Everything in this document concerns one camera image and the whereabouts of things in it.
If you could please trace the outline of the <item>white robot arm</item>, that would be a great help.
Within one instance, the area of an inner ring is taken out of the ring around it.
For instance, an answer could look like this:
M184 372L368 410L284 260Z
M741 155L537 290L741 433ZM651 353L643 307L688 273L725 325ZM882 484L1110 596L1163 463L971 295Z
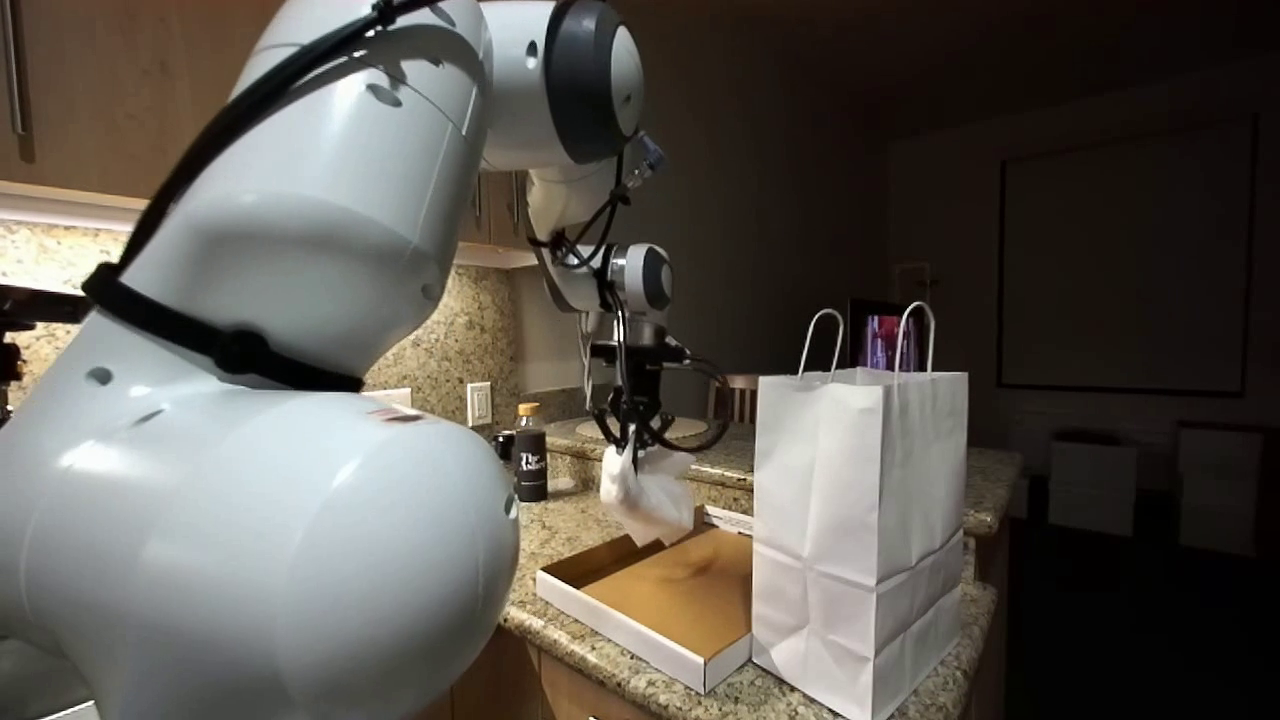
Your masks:
M89 318L0 428L0 720L417 720L486 651L522 501L455 420L368 395L446 295L476 177L530 186L562 306L656 152L614 0L284 0Z

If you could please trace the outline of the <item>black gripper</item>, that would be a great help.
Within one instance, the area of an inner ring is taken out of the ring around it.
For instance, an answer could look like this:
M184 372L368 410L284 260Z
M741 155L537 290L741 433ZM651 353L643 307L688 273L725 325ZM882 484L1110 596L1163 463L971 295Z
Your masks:
M651 318L614 318L610 337L593 346L593 359L610 369L602 420L617 423L617 448L638 457L638 423L643 452L670 448L672 418L661 418L661 378L691 359L691 353Z

